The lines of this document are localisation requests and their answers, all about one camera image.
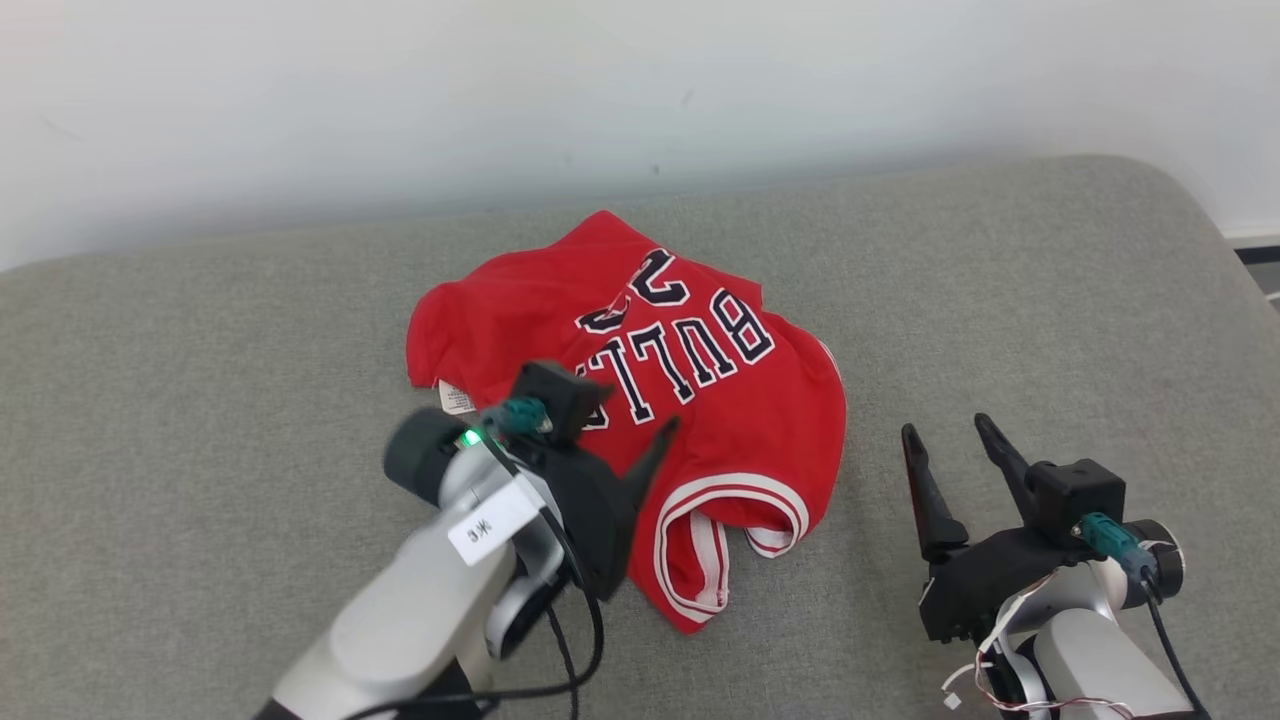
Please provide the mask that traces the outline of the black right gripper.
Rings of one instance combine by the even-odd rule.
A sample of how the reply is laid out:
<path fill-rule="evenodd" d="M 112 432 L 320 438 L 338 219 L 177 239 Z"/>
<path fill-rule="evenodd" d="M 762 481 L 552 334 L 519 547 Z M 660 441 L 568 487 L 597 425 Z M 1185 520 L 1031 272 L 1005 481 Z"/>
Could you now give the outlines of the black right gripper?
<path fill-rule="evenodd" d="M 974 424 L 988 460 L 1001 470 L 1023 525 L 1028 527 L 1036 515 L 1036 497 L 1027 480 L 1030 464 L 989 415 L 977 413 Z M 1000 530 L 968 547 L 966 528 L 950 512 L 916 428 L 904 424 L 900 439 L 918 544 L 922 559 L 931 562 L 929 583 L 918 603 L 931 641 L 975 638 L 982 628 L 991 628 L 1007 598 L 1059 568 L 1093 559 L 1093 550 L 1078 539 L 1070 538 L 1064 548 L 1027 528 Z"/>

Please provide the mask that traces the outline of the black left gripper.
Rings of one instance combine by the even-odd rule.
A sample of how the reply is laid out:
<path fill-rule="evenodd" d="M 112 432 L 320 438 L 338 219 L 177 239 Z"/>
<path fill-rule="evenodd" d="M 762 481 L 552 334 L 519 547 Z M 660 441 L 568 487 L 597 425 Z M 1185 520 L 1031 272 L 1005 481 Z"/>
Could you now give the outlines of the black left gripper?
<path fill-rule="evenodd" d="M 659 474 L 680 418 L 669 418 L 620 477 L 585 448 L 541 448 L 540 474 L 582 566 L 588 591 L 609 601 L 628 574 L 637 518 Z"/>

